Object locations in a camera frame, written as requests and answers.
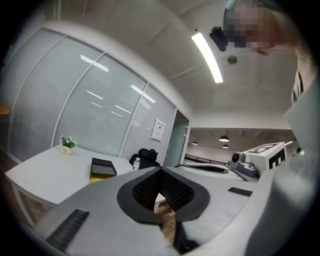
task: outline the potted plant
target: potted plant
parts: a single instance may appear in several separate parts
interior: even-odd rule
[[[64,135],[61,135],[59,141],[62,145],[62,153],[66,155],[72,155],[72,150],[77,145],[77,142],[74,141],[74,138],[71,136],[67,138]]]

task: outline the white ceiling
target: white ceiling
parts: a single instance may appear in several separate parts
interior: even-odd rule
[[[219,141],[222,135],[228,136],[229,141]],[[218,149],[227,144],[230,150],[242,152],[263,144],[287,143],[294,140],[295,136],[291,130],[192,128],[188,142],[197,142],[199,146]]]
[[[221,26],[227,0],[64,0],[61,19],[84,23],[142,55],[178,88],[195,112],[286,111],[296,57],[279,48],[272,56],[250,48],[218,50],[209,37]],[[214,53],[223,83],[215,84],[191,36],[201,32]],[[237,64],[227,58],[235,55]]]

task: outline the person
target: person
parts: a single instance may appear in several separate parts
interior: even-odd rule
[[[269,55],[276,46],[289,47],[296,53],[292,104],[316,78],[318,65],[313,54],[294,22],[275,1],[229,0],[222,27],[214,27],[210,32],[222,52],[228,42],[233,42],[235,47],[251,47],[262,55]]]

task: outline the white table surface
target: white table surface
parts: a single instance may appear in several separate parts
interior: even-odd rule
[[[72,155],[66,155],[61,153],[61,145],[58,145],[20,163],[5,174],[19,191],[54,207],[90,184],[92,158],[112,161],[117,176],[133,171],[125,158],[80,147],[74,148]]]

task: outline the floor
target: floor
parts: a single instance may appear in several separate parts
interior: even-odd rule
[[[4,154],[0,150],[0,182],[2,195],[6,198],[8,207],[10,208],[16,220],[30,227],[28,221],[26,220],[19,207],[11,183],[5,176],[5,172],[9,171],[16,165],[17,164],[14,161],[12,161],[6,154]],[[26,198],[37,221],[40,220],[46,214],[46,212],[51,209],[49,206],[39,203],[28,196],[26,196]],[[176,230],[175,212],[173,210],[170,211],[168,203],[164,201],[160,203],[156,215],[162,218],[162,232],[165,238],[170,242],[170,244],[173,245]]]

